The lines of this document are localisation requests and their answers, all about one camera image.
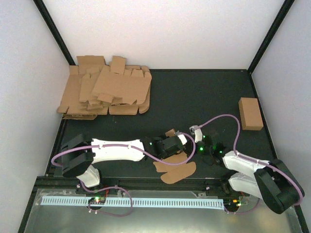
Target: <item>black tabletop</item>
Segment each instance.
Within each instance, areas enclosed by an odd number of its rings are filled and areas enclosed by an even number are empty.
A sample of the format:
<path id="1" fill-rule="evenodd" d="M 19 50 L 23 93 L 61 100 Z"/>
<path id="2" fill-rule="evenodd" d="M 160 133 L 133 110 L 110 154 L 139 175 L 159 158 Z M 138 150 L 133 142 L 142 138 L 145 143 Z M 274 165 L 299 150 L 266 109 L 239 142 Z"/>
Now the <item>black tabletop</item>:
<path id="1" fill-rule="evenodd" d="M 158 136 L 174 128 L 190 133 L 189 127 L 200 125 L 220 114 L 233 114 L 240 119 L 241 97 L 255 97 L 251 77 L 245 70 L 152 70 L 150 108 L 136 116 L 98 116 L 95 120 L 69 120 L 62 141 L 80 133 L 108 141 L 128 141 L 144 136 Z M 224 117 L 202 128 L 214 142 L 233 146 L 237 133 L 234 119 Z M 246 155 L 271 160 L 274 158 L 265 131 L 241 131 L 237 150 Z M 195 155 L 196 172 L 188 179 L 220 178 L 228 171 L 203 162 Z M 103 177 L 159 178 L 152 159 L 146 161 L 106 161 L 95 164 Z"/>

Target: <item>wire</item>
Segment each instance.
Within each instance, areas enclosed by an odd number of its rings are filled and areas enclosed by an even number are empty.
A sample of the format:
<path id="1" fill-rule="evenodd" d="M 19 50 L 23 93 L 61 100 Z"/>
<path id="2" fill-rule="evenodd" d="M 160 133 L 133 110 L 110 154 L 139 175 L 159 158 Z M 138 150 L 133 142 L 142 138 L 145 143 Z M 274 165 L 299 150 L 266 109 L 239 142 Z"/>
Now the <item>wire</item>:
<path id="1" fill-rule="evenodd" d="M 134 208 L 133 208 L 133 199 L 132 199 L 131 195 L 129 194 L 129 192 L 127 190 L 125 190 L 124 188 L 121 188 L 121 187 L 118 187 L 118 186 L 114 186 L 114 187 L 112 186 L 112 187 L 102 188 L 102 189 L 93 191 L 93 190 L 89 190 L 82 181 L 81 181 L 81 185 L 82 185 L 83 189 L 85 191 L 89 192 L 89 193 L 98 193 L 98 192 L 102 192 L 102 191 L 109 190 L 109 189 L 119 189 L 119 190 L 122 190 L 123 192 L 125 192 L 128 195 L 128 197 L 130 199 L 130 202 L 131 202 L 130 210 L 127 213 L 122 214 L 122 215 L 112 214 L 112 213 L 105 212 L 105 211 L 100 211 L 100 210 L 92 210 L 91 207 L 90 207 L 90 205 L 92 204 L 91 202 L 87 206 L 89 211 L 93 211 L 93 212 L 96 212 L 96 213 L 101 213 L 101 214 L 109 215 L 109 216 L 113 216 L 113 217 L 125 217 L 125 216 L 130 215 L 133 212 L 133 210 L 134 210 Z"/>
<path id="2" fill-rule="evenodd" d="M 151 155 L 150 153 L 142 150 L 141 148 L 138 148 L 138 147 L 135 147 L 135 146 L 130 146 L 130 145 L 125 145 L 125 144 L 106 144 L 106 145 L 103 145 L 103 148 L 105 147 L 127 147 L 127 148 L 133 148 L 133 149 L 136 149 L 136 150 L 139 150 L 140 152 L 144 153 L 145 155 L 149 156 L 150 158 L 160 162 L 160 163 L 163 163 L 163 164 L 166 164 L 166 165 L 174 165 L 174 166 L 177 166 L 177 165 L 182 165 L 182 164 L 185 164 L 187 163 L 195 154 L 195 141 L 194 139 L 187 133 L 180 133 L 186 137 L 188 137 L 192 143 L 193 143 L 193 149 L 192 149 L 192 152 L 191 152 L 191 155 L 183 162 L 180 162 L 180 163 L 176 163 L 176 164 L 172 164 L 172 163 L 167 163 L 167 162 L 164 162 L 156 157 L 154 157 L 153 155 Z M 84 146 L 84 147 L 76 147 L 76 148 L 73 148 L 73 149 L 70 149 L 70 150 L 66 150 L 64 152 L 61 152 L 57 155 L 55 155 L 52 159 L 51 159 L 51 163 L 55 166 L 62 166 L 61 164 L 58 164 L 55 162 L 55 160 L 65 154 L 68 154 L 68 153 L 71 153 L 71 152 L 74 152 L 74 151 L 78 151 L 78 150 L 86 150 L 86 149 L 91 149 L 91 148 L 99 148 L 100 146 L 99 145 L 96 145 L 96 146 Z"/>
<path id="3" fill-rule="evenodd" d="M 279 173 L 280 175 L 282 175 L 282 176 L 283 176 L 285 179 L 287 179 L 287 181 L 296 189 L 296 191 L 297 191 L 297 193 L 298 193 L 298 195 L 299 195 L 299 200 L 298 200 L 298 202 L 297 202 L 296 204 L 294 204 L 294 205 L 300 205 L 300 203 L 302 202 L 302 199 L 303 199 L 302 192 L 300 191 L 300 188 L 298 187 L 298 185 L 296 185 L 296 183 L 295 183 L 288 175 L 286 175 L 284 172 L 282 172 L 281 170 L 277 169 L 277 168 L 274 167 L 274 166 L 271 166 L 271 165 L 268 164 L 268 163 L 264 163 L 264 162 L 262 162 L 261 160 L 254 159 L 254 158 L 250 158 L 250 157 L 248 157 L 247 155 L 244 155 L 244 154 L 241 154 L 241 153 L 237 152 L 236 146 L 237 146 L 238 138 L 239 138 L 239 136 L 240 136 L 241 126 L 240 126 L 240 122 L 239 122 L 239 120 L 237 119 L 236 116 L 231 115 L 231 114 L 222 114 L 222 115 L 216 116 L 216 117 L 212 118 L 211 120 L 205 122 L 204 124 L 198 126 L 198 129 L 199 129 L 199 128 L 202 128 L 202 127 L 204 127 L 204 126 L 206 126 L 207 124 L 209 124 L 209 123 L 211 123 L 212 121 L 214 121 L 214 120 L 216 120 L 216 119 L 218 119 L 218 118 L 221 118 L 221 117 L 231 117 L 231 118 L 235 119 L 235 121 L 236 121 L 237 124 L 238 124 L 238 132 L 237 132 L 237 135 L 236 135 L 236 137 L 235 137 L 235 139 L 234 139 L 234 143 L 233 143 L 233 151 L 234 151 L 234 153 L 235 153 L 238 157 L 240 157 L 240 158 L 242 158 L 242 159 L 245 159 L 245 160 L 247 160 L 247 161 L 253 162 L 253 163 L 255 163 L 255 164 L 258 163 L 258 164 L 260 164 L 260 165 L 267 166 L 267 167 L 271 168 L 272 170 L 276 171 L 277 173 Z"/>
<path id="4" fill-rule="evenodd" d="M 250 213 L 250 212 L 254 211 L 254 210 L 259 206 L 259 203 L 260 203 L 260 199 L 258 198 L 258 201 L 257 201 L 256 205 L 255 205 L 252 209 L 250 209 L 250 210 L 248 210 L 248 211 L 245 211 L 245 212 L 231 212 L 231 211 L 228 211 L 227 208 L 225 207 L 225 205 L 224 205 L 224 210 L 225 210 L 228 214 L 244 215 L 244 214 L 247 214 L 247 213 Z"/>

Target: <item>white wall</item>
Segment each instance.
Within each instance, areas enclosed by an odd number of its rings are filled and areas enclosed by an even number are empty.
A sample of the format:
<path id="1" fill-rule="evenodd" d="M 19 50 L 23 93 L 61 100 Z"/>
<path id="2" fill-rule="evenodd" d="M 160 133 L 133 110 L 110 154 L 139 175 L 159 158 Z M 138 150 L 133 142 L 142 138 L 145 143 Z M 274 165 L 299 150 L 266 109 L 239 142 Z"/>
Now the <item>white wall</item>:
<path id="1" fill-rule="evenodd" d="M 0 3 L 0 232 L 17 232 L 58 130 L 68 64 L 33 1 Z"/>
<path id="2" fill-rule="evenodd" d="M 276 152 L 303 186 L 311 227 L 311 1 L 296 0 L 253 73 Z"/>
<path id="3" fill-rule="evenodd" d="M 44 0 L 72 56 L 248 68 L 284 0 Z"/>

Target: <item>white grille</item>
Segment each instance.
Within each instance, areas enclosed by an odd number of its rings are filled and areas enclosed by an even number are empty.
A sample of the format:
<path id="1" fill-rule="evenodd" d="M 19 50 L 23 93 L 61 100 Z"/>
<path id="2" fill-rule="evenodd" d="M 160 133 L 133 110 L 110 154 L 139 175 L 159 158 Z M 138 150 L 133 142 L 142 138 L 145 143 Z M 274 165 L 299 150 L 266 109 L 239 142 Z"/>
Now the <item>white grille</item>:
<path id="1" fill-rule="evenodd" d="M 41 205 L 58 206 L 87 206 L 92 197 L 57 197 L 45 196 Z M 134 207 L 150 208 L 198 208 L 223 210 L 221 199 L 168 199 L 168 198 L 132 198 Z M 91 206 L 130 207 L 129 198 L 107 198 L 105 204 L 92 204 Z"/>

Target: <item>stack of cardboard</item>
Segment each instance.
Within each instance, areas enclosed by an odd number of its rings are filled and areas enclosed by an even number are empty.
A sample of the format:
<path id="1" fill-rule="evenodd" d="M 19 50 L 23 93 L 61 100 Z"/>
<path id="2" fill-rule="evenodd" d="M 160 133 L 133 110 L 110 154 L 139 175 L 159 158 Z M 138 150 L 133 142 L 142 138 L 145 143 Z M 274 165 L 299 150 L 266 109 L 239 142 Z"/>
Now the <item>stack of cardboard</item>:
<path id="1" fill-rule="evenodd" d="M 78 56 L 78 66 L 69 67 L 69 78 L 58 113 L 64 119 L 94 119 L 97 115 L 136 115 L 150 105 L 151 74 L 146 66 L 127 66 L 113 56 L 110 65 L 103 56 Z"/>

